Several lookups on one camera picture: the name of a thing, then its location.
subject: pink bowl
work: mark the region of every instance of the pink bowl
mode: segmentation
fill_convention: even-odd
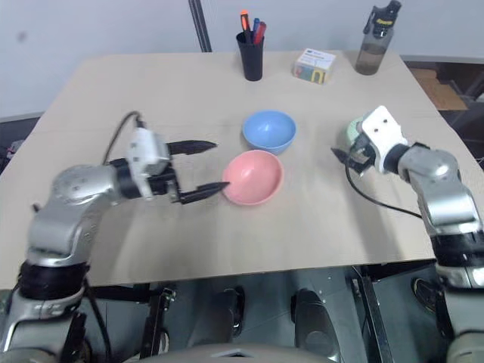
[[[225,196],[242,206],[255,206],[269,200],[281,187],[284,170],[277,157],[262,150],[251,150],[233,159],[222,179],[230,182]]]

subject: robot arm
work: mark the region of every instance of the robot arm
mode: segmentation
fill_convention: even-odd
[[[102,166],[74,166],[54,180],[48,202],[35,214],[29,229],[26,261],[0,330],[0,352],[23,354],[25,349],[36,349],[47,352],[53,361],[76,359],[85,321],[76,310],[85,292],[83,282],[92,245],[106,210],[124,200],[163,194],[172,202],[192,203],[228,184],[210,183],[182,192],[172,155],[197,154],[216,144],[165,144],[144,123],[137,120],[136,125],[126,159]]]
[[[361,118],[354,134],[357,136],[347,154],[334,150],[340,161],[360,175],[371,166],[381,173],[392,172],[417,194],[456,337],[447,362],[482,361],[484,234],[473,196],[461,181],[457,160],[448,152],[422,144],[408,146],[399,124],[383,106]]]
[[[359,150],[352,153],[369,149],[378,172],[399,175],[417,194],[442,282],[456,288],[483,288],[482,221],[472,194],[462,184],[457,160],[422,144],[409,147],[384,106],[369,113],[357,130],[353,149]]]

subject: marker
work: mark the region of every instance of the marker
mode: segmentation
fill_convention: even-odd
[[[242,30],[244,31],[245,42],[247,44],[252,44],[252,37],[250,36],[249,13],[247,10],[242,10],[240,12],[240,23],[242,24]]]
[[[256,38],[257,29],[259,28],[260,19],[257,17],[254,19],[254,26],[252,27],[252,40]]]
[[[261,21],[259,24],[259,28],[257,29],[256,37],[254,38],[254,44],[259,44],[262,41],[266,29],[267,25],[263,21]]]

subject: table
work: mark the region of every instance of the table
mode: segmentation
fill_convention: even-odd
[[[63,169],[99,163],[130,110],[140,110],[165,141],[219,143],[204,154],[175,158],[185,190],[218,181],[229,161],[247,149],[240,127],[251,113],[282,110],[296,120],[298,133],[280,155],[284,186],[264,205],[235,206],[217,195],[186,206],[158,197],[112,208],[92,252],[93,284],[432,258],[422,222],[358,196],[330,147],[351,120],[383,104],[411,141],[457,157],[481,207],[482,170],[397,54],[388,53],[375,76],[353,70],[354,53],[334,54],[323,86],[290,74],[299,52],[267,52],[259,82],[244,79],[234,53],[87,60],[0,178],[0,288],[13,285],[24,259],[31,204],[45,203]],[[113,158],[124,155],[130,136],[123,133]],[[417,210],[414,192],[396,175],[371,170],[359,186],[387,203]]]

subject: water bottle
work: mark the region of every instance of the water bottle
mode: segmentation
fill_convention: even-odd
[[[393,25],[402,4],[392,0],[386,8],[373,6],[363,33],[363,43],[356,60],[355,69],[358,73],[370,76],[380,67],[383,56],[393,37]]]

